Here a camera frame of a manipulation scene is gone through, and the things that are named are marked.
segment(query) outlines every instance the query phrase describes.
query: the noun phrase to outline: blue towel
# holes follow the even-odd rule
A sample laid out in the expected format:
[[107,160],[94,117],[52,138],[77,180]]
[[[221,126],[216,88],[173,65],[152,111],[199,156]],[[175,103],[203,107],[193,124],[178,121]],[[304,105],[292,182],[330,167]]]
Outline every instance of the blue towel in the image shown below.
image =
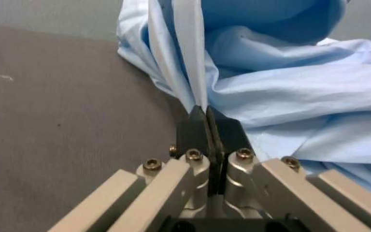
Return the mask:
[[241,121],[261,161],[294,156],[371,191],[371,41],[326,39],[346,0],[126,0],[118,53],[190,111]]

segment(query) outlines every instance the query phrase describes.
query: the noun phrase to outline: gray felt surface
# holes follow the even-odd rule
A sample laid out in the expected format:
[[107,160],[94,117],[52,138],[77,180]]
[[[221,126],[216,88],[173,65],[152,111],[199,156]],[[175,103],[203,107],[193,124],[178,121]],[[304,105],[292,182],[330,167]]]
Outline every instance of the gray felt surface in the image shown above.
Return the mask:
[[167,159],[186,115],[111,42],[0,28],[0,74],[0,232],[45,231],[116,170]]

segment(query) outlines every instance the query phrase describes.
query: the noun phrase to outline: screw head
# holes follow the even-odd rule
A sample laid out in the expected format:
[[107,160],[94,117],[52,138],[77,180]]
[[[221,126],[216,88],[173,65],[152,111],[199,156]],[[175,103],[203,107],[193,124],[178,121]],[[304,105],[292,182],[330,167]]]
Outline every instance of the screw head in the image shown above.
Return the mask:
[[199,161],[203,158],[203,155],[199,150],[192,148],[185,152],[185,158],[187,160]]
[[289,168],[293,169],[294,171],[298,172],[300,169],[300,162],[298,159],[291,157],[291,156],[285,156],[281,159],[283,163],[285,163]]
[[254,153],[251,149],[248,148],[240,148],[237,150],[237,158],[244,159],[244,160],[252,160],[254,157]]
[[170,157],[176,157],[177,156],[177,146],[175,144],[170,145],[169,148]]
[[147,159],[147,161],[143,163],[143,168],[149,171],[159,171],[161,167],[162,163],[158,159]]

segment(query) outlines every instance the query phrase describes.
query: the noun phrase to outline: gray table surface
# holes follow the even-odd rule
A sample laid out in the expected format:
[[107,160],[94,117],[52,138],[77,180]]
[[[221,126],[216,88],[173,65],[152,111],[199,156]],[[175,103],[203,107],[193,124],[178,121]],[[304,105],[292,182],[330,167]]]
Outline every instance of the gray table surface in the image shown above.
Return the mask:
[[0,28],[0,232],[45,231],[118,169],[168,159],[184,117],[113,42]]

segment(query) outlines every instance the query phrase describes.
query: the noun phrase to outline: blue fabric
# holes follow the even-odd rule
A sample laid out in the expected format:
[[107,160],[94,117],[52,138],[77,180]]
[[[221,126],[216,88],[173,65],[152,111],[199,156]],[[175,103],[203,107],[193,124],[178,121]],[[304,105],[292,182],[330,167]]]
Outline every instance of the blue fabric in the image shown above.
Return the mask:
[[190,111],[241,121],[261,161],[294,156],[371,191],[371,41],[325,39],[346,0],[127,0],[118,53]]

